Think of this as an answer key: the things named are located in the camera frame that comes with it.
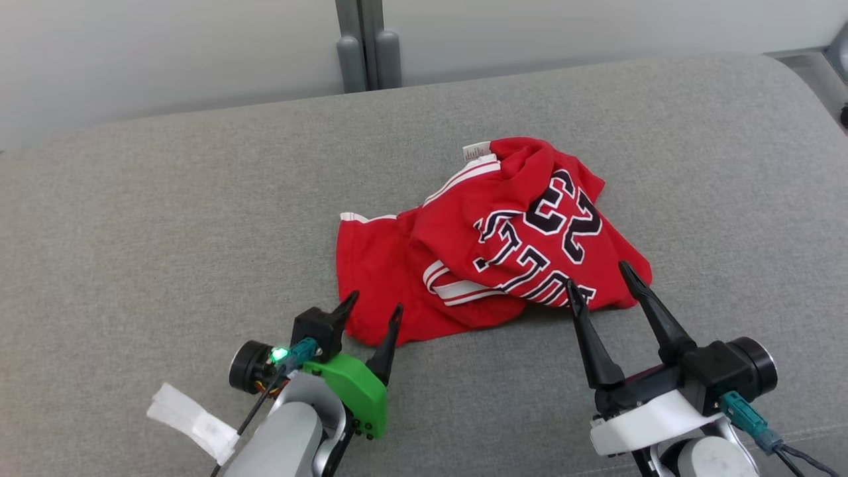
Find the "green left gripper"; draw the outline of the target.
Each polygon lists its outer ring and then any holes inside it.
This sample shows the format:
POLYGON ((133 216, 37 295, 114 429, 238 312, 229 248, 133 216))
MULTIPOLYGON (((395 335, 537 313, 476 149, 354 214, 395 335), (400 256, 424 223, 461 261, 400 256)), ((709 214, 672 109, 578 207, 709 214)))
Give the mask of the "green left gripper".
MULTIPOLYGON (((360 292, 352 290, 328 314, 332 332, 345 331, 358 296, 360 292)), ((384 437, 387 428, 387 386, 393 370, 402 317, 403 305, 399 303, 388 320, 384 339, 366 363, 346 353, 340 353, 326 363, 309 360, 303 365, 303 371, 326 381, 342 404, 352 411, 352 416, 360 423, 360 431, 372 440, 384 437)))

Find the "grey fabric sofa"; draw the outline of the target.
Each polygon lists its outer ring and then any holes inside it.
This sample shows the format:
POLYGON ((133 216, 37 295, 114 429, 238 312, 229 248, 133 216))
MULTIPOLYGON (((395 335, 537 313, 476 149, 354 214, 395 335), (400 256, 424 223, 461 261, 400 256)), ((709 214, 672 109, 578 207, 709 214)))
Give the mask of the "grey fabric sofa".
POLYGON ((748 336, 773 429, 848 477, 848 136, 748 54, 642 58, 169 115, 0 154, 0 477, 209 477, 164 382, 237 426, 249 339, 337 304, 340 213, 411 209, 475 142, 534 136, 700 344, 748 336))

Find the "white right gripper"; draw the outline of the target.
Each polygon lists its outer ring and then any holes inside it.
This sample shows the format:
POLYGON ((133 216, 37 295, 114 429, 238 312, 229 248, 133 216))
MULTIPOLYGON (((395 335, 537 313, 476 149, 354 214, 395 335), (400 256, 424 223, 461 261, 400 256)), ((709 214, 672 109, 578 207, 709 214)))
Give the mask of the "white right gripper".
MULTIPOLYGON (((621 260, 618 268, 654 332, 661 362, 678 364, 685 353, 696 349, 696 341, 629 262, 621 260)), ((597 454, 636 452, 719 419, 718 413, 702 415, 681 394, 678 386, 682 374, 678 366, 654 366, 625 378, 623 369, 612 360, 597 334, 578 284, 569 279, 566 290, 588 387, 596 392, 597 417, 592 423, 590 440, 597 454)))

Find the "red jersey with number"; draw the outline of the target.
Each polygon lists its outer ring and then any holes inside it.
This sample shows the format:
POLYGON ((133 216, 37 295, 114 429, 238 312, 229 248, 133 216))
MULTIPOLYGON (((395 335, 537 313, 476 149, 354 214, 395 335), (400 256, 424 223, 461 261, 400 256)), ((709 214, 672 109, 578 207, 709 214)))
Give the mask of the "red jersey with number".
POLYGON ((358 292, 349 336, 380 344, 398 306, 398 345, 494 328, 532 303, 567 306, 568 281, 591 310, 636 305, 619 263, 645 283, 651 263, 596 207, 602 178, 538 138, 467 151, 478 157, 416 208, 341 215, 337 287, 358 292))

